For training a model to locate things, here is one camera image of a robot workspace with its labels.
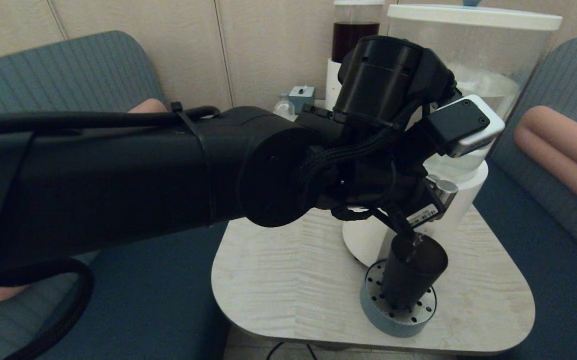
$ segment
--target floor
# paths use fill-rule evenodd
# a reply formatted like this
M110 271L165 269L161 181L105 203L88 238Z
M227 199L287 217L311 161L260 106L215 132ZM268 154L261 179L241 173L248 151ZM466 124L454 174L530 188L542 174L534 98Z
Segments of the floor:
M232 326L224 360L266 360L276 345L277 342L250 337ZM364 349L326 351L313 347L313 351L318 360L455 360L455 356ZM271 360L312 360L312 357L306 345L287 343L273 353Z

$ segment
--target perforated metal base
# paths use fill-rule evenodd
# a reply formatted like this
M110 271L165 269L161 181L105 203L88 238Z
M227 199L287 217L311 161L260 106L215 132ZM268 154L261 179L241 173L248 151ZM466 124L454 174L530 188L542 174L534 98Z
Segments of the perforated metal base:
M393 309L382 294L382 278L387 260L373 264L366 272L360 291L364 314L383 333L398 338L410 338L419 334L435 315L437 296L432 287L413 309Z

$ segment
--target brown liquid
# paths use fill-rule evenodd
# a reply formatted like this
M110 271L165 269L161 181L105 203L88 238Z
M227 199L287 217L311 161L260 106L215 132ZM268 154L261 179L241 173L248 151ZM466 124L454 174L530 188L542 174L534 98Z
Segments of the brown liquid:
M344 23L336 22L332 28L332 61L342 63L363 37L377 35L380 23Z

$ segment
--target small box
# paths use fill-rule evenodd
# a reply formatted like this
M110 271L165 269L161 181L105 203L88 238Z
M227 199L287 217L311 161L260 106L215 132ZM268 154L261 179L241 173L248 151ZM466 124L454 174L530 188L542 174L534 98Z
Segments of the small box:
M288 100L295 105L295 114L302 112L305 104L314 105L316 103L316 88L309 86L296 86L288 94Z

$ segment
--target chair backrest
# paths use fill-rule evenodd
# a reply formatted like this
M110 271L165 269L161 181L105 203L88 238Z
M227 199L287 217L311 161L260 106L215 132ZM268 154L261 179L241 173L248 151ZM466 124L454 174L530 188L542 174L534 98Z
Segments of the chair backrest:
M124 32L0 58L0 114L128 112L149 98L165 100L158 76L142 46ZM94 257L80 259L89 263ZM57 276L0 303L0 359L37 335L74 281Z
M538 105L577 121L577 38L558 47L540 64L491 156L577 240L577 196L526 156L513 141L520 118Z

